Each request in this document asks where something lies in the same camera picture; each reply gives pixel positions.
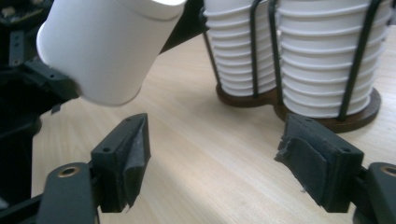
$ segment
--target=wooden table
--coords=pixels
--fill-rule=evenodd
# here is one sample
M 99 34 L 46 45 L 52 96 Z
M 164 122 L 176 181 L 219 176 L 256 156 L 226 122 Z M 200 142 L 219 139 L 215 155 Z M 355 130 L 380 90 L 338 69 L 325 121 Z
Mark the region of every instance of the wooden table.
M 365 153 L 363 165 L 396 163 L 396 27 L 377 70 L 378 117 L 342 133 Z M 128 213 L 101 214 L 102 223 L 352 223 L 318 207 L 283 164 L 274 161 L 284 123 L 269 105 L 222 104 L 201 36 L 160 55 L 142 90 L 121 107 L 68 102 L 42 116 L 34 139 L 33 195 L 46 175 L 91 150 L 124 118 L 148 113 L 152 158 Z

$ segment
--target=wooden base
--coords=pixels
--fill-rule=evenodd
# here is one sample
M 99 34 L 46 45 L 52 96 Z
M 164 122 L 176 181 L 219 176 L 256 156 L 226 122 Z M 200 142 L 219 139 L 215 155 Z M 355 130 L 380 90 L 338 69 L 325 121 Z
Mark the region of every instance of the wooden base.
M 276 89 L 267 91 L 254 98 L 252 96 L 246 97 L 235 97 L 224 92 L 220 85 L 216 87 L 216 91 L 219 99 L 226 105 L 235 107 L 256 107 L 261 105 L 272 105 L 277 116 L 285 120 L 289 113 L 293 113 L 288 110 L 284 105 L 277 103 Z M 337 118 L 334 119 L 314 119 L 323 126 L 327 127 L 334 133 L 345 133 L 357 130 L 371 121 L 373 121 L 378 114 L 381 106 L 381 95 L 376 89 L 373 89 L 371 95 L 370 104 L 368 104 L 361 112 L 347 116 L 345 120 L 341 121 Z

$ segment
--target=stack of white cups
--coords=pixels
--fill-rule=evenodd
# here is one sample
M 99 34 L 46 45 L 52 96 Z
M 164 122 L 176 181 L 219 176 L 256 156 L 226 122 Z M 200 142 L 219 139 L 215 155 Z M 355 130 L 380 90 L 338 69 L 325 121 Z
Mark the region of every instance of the stack of white cups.
M 361 61 L 348 115 L 362 111 L 387 35 L 390 0 L 380 4 Z M 280 2 L 279 44 L 285 106 L 311 118 L 335 118 L 370 0 Z
M 249 26 L 252 3 L 252 0 L 205 0 L 207 33 L 220 85 L 232 96 L 253 95 Z M 259 93 L 276 86 L 267 8 L 267 1 L 259 3 L 255 19 Z

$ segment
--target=black metal frame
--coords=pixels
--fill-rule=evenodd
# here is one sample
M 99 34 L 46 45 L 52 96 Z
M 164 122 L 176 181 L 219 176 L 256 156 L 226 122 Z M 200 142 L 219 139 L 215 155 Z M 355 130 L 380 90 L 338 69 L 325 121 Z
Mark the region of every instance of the black metal frame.
M 254 0 L 250 7 L 249 11 L 249 28 L 250 28 L 250 48 L 251 48 L 251 64 L 252 64 L 252 84 L 253 84 L 253 95 L 252 98 L 258 98 L 258 73 L 257 73 L 257 50 L 256 50 L 256 10 L 259 3 L 264 0 Z M 277 29 L 276 29 L 276 0 L 268 0 L 268 19 L 270 25 L 270 36 L 272 41 L 272 50 L 273 50 L 273 59 L 274 59 L 274 69 L 275 69 L 275 77 L 276 77 L 276 101 L 278 105 L 283 105 L 283 91 L 282 91 L 282 76 L 281 76 L 281 68 L 280 68 L 280 54 L 278 49 L 278 40 L 277 40 Z M 356 83 L 357 75 L 359 73 L 359 68 L 361 66 L 361 59 L 364 55 L 365 47 L 367 44 L 368 37 L 371 32 L 371 27 L 378 10 L 378 6 L 381 4 L 382 0 L 372 0 L 370 6 L 367 10 L 367 13 L 364 18 L 363 27 L 361 29 L 361 35 L 359 41 L 357 43 L 357 48 L 355 51 L 355 55 L 353 58 L 352 66 L 349 71 L 349 78 L 346 82 L 346 90 L 343 96 L 343 100 L 340 106 L 339 114 L 337 120 L 345 121 L 347 118 L 347 109 L 349 106 L 349 102 L 351 100 L 352 92 Z M 204 9 L 201 10 L 201 23 L 205 26 L 205 17 L 203 16 Z M 209 54 L 210 62 L 212 64 L 216 80 L 220 85 L 219 79 L 219 71 L 216 67 L 216 61 L 213 56 L 212 48 L 210 46 L 209 38 L 207 34 L 204 33 L 205 45 Z

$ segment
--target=black wire rack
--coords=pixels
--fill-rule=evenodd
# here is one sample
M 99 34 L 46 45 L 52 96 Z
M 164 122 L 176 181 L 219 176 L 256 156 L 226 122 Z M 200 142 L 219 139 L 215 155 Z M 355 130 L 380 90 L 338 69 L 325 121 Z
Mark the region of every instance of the black wire rack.
M 255 18 L 257 15 L 257 7 L 259 3 L 264 1 L 268 1 L 268 19 L 269 19 L 268 21 L 270 27 L 270 37 L 272 42 L 276 87 L 273 90 L 264 93 L 259 93 L 258 63 L 257 63 L 258 56 L 257 56 L 257 39 L 256 39 L 257 31 L 256 31 Z M 370 104 L 367 105 L 366 108 L 363 109 L 358 114 L 350 115 L 350 116 L 347 115 L 348 106 L 361 67 L 361 60 L 363 58 L 364 51 L 366 49 L 366 45 L 369 39 L 369 35 L 372 30 L 372 25 L 375 20 L 376 12 L 381 3 L 382 0 L 372 0 L 367 9 L 363 26 L 361 29 L 361 35 L 357 43 L 352 65 L 350 66 L 349 69 L 348 80 L 346 82 L 345 92 L 342 98 L 338 116 L 334 119 L 317 119 L 318 122 L 327 126 L 334 132 L 337 133 L 348 132 L 348 131 L 356 130 L 362 126 L 365 126 L 366 124 L 370 123 L 373 119 L 375 119 L 376 114 L 379 111 L 379 107 L 381 104 L 381 97 L 379 95 L 379 92 L 376 89 L 373 89 L 372 94 L 370 95 L 371 97 Z M 222 90 L 220 77 L 219 77 L 219 70 L 217 68 L 214 53 L 212 51 L 210 40 L 206 32 L 204 32 L 204 40 L 209 55 L 209 59 L 212 64 L 212 68 L 216 77 L 216 81 L 218 83 L 217 93 L 219 99 L 227 105 L 236 106 L 236 107 L 273 105 L 276 114 L 281 119 L 284 120 L 287 114 L 292 112 L 289 111 L 283 104 L 283 90 L 282 90 L 282 76 L 281 76 L 282 71 L 280 65 L 281 56 L 279 54 L 278 35 L 277 35 L 277 27 L 276 27 L 276 7 L 277 7 L 277 0 L 254 0 L 250 7 L 249 29 L 250 29 L 250 48 L 251 48 L 251 66 L 252 66 L 251 74 L 252 74 L 252 84 L 253 84 L 253 93 L 251 96 L 247 96 L 247 97 L 231 96 Z M 202 8 L 200 14 L 200 20 L 205 30 L 207 30 L 207 27 L 205 26 L 206 18 L 204 16 L 204 11 L 205 9 Z

